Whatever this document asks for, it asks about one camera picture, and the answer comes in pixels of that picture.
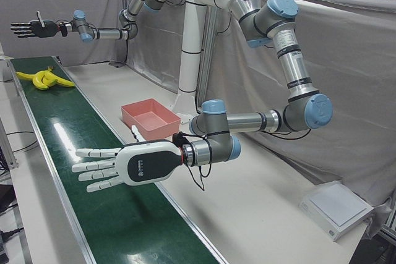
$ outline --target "banana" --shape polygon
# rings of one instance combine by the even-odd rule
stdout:
[[[49,86],[43,84],[43,77],[44,77],[46,71],[47,70],[39,71],[33,76],[32,82],[33,82],[34,86],[39,90],[48,90],[49,89]]]
[[[55,86],[55,85],[56,85],[56,83],[58,82],[58,80],[57,80],[57,79],[53,79],[53,80],[47,79],[47,78],[45,77],[45,75],[44,75],[44,76],[43,76],[42,82],[43,82],[44,85],[49,86],[49,87],[52,87],[52,86]]]
[[[19,71],[15,72],[15,73],[16,73],[18,79],[21,79],[21,80],[33,80],[33,77],[35,76],[34,74],[25,74],[25,73],[19,72]]]
[[[61,77],[58,77],[57,75],[53,74],[51,68],[48,68],[48,70],[45,70],[45,77],[46,77],[48,80],[57,80],[56,83],[57,83],[58,85],[62,86],[62,87],[71,88],[71,87],[74,87],[74,86],[75,86],[75,83],[74,83],[74,82],[71,82],[70,80],[65,80],[65,79],[63,79],[63,78],[61,78]]]

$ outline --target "pink plastic tray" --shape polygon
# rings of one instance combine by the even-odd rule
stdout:
[[[146,140],[166,138],[179,132],[180,118],[154,99],[121,107],[123,122],[135,125]]]

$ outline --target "white mounting column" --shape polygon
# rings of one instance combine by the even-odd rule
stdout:
[[[189,122],[197,115],[196,90],[206,8],[206,4],[201,4],[195,0],[186,0],[179,90],[176,101],[172,106],[172,111],[181,118],[182,124]]]
[[[232,0],[186,0],[179,90],[172,110],[182,123],[197,115],[196,88],[207,6],[230,10]]]

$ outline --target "white table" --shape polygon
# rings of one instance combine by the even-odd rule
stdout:
[[[92,64],[67,67],[66,71],[126,142],[134,139],[121,121],[120,106],[147,98],[170,106],[175,98],[127,67]],[[6,128],[25,129],[22,103],[11,89],[7,86],[10,106],[2,109],[0,116],[12,115],[3,119]],[[162,182],[228,262],[349,263],[366,226],[360,224],[332,242],[298,209],[304,193],[314,186],[266,149],[243,135],[238,138],[241,156],[214,164],[210,177],[204,180],[205,192],[193,183],[184,166]],[[83,263],[43,158],[37,158],[34,168],[31,160],[24,160],[12,171],[32,260]]]

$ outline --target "white robotic hand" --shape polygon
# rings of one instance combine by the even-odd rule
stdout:
[[[103,190],[125,183],[142,185],[167,179],[176,167],[183,164],[179,147],[168,140],[145,142],[137,129],[132,133],[138,141],[122,148],[91,149],[76,151],[79,157],[107,158],[106,160],[79,163],[72,166],[72,172],[82,172],[79,181],[91,181],[112,177],[87,186],[87,192]]]

